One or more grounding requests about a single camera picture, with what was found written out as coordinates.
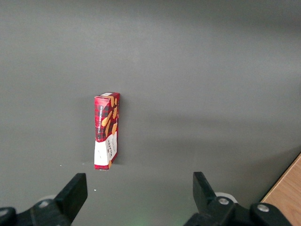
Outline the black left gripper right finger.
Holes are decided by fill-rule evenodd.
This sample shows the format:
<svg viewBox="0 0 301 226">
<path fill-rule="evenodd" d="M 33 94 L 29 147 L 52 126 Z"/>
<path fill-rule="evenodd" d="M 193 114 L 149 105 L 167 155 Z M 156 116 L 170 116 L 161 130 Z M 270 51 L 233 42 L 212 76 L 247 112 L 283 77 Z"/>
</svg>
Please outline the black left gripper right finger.
<svg viewBox="0 0 301 226">
<path fill-rule="evenodd" d="M 186 226 L 290 226 L 291 223 L 274 205 L 262 202 L 249 209 L 225 195 L 216 195 L 202 172 L 193 173 L 193 198 L 198 212 Z"/>
</svg>

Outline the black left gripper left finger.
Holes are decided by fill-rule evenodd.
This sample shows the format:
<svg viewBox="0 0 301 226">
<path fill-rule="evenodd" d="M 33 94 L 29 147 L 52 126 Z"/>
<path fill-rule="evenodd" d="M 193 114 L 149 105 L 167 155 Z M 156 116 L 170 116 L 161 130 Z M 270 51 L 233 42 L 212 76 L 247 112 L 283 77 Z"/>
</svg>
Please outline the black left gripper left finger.
<svg viewBox="0 0 301 226">
<path fill-rule="evenodd" d="M 77 173 L 53 198 L 43 199 L 17 213 L 13 207 L 0 209 L 2 226 L 70 226 L 87 199 L 87 177 Z"/>
</svg>

